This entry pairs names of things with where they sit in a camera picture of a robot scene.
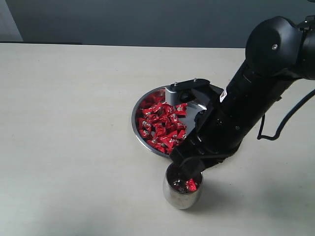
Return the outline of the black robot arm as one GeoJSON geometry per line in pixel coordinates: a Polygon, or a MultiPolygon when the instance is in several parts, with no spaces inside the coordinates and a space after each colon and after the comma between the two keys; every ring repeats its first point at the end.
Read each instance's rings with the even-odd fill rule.
{"type": "Polygon", "coordinates": [[[232,156],[243,138],[297,80],[315,78],[315,18],[299,24],[277,16],[251,32],[245,60],[226,88],[205,79],[166,87],[171,105],[198,100],[206,106],[195,126],[170,153],[181,175],[191,179],[232,156]]]}

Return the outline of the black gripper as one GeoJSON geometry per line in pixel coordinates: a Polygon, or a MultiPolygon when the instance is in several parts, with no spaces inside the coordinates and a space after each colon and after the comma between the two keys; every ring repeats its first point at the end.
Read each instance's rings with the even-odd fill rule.
{"type": "Polygon", "coordinates": [[[232,156],[246,135],[246,128],[221,109],[200,111],[194,121],[183,146],[174,147],[169,155],[185,177],[199,175],[206,169],[204,162],[222,162],[232,156]]]}

